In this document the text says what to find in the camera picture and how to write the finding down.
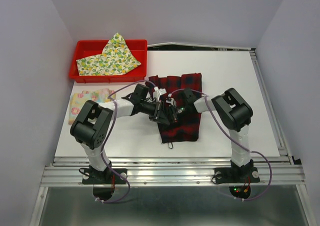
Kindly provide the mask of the red navy plaid skirt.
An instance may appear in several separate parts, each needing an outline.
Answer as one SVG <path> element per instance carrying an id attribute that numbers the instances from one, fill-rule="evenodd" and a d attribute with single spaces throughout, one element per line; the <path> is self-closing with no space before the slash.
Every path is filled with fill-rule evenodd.
<path id="1" fill-rule="evenodd" d="M 158 88 L 166 89 L 166 94 L 161 96 L 164 102 L 163 109 L 169 118 L 169 105 L 167 97 L 176 100 L 176 107 L 186 107 L 186 114 L 170 125 L 158 124 L 161 141 L 171 147 L 176 142 L 196 142 L 199 138 L 201 114 L 197 112 L 193 103 L 202 95 L 202 74 L 190 73 L 181 76 L 159 77 L 150 76 L 148 80 Z"/>

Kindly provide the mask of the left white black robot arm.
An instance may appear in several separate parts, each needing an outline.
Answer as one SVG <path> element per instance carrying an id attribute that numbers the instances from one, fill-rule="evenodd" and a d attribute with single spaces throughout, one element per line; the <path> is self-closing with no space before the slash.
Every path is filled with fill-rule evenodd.
<path id="1" fill-rule="evenodd" d="M 89 160 L 88 168 L 79 169 L 83 184 L 109 184 L 115 180 L 117 172 L 112 169 L 112 162 L 104 147 L 116 119 L 143 113 L 152 122 L 170 125 L 161 100 L 166 92 L 164 88 L 155 86 L 151 99 L 148 99 L 149 88 L 137 84 L 132 93 L 117 100 L 112 99 L 105 106 L 93 100 L 84 103 L 70 128 L 70 134 L 82 146 Z"/>

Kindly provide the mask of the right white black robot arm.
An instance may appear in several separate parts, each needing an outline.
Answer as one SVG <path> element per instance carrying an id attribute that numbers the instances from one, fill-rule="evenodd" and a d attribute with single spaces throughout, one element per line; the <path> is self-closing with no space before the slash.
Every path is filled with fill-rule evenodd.
<path id="1" fill-rule="evenodd" d="M 254 162 L 249 149 L 249 125 L 253 110 L 234 88 L 229 88 L 223 94 L 201 97 L 197 91 L 190 88 L 177 89 L 166 99 L 168 114 L 176 123 L 183 116 L 192 113 L 209 112 L 218 128 L 231 141 L 230 167 L 214 169 L 212 182 L 214 184 L 236 183 L 251 178 Z"/>

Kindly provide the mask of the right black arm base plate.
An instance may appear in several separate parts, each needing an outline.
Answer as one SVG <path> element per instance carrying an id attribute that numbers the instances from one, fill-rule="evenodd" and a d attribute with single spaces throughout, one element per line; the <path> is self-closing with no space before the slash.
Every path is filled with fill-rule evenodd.
<path id="1" fill-rule="evenodd" d="M 216 184 L 241 184 L 245 180 L 251 183 L 259 183 L 260 177 L 256 167 L 249 170 L 240 170 L 235 167 L 218 167 L 214 169 L 214 180 Z"/>

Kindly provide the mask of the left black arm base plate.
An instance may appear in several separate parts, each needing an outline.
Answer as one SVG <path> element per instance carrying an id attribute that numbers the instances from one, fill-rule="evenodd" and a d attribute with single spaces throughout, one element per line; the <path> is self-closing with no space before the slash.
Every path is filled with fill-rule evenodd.
<path id="1" fill-rule="evenodd" d="M 98 171 L 92 167 L 81 167 L 78 172 L 82 175 L 83 185 L 125 185 L 123 177 L 127 177 L 126 168 L 118 168 L 111 171 L 106 168 L 104 171 Z"/>

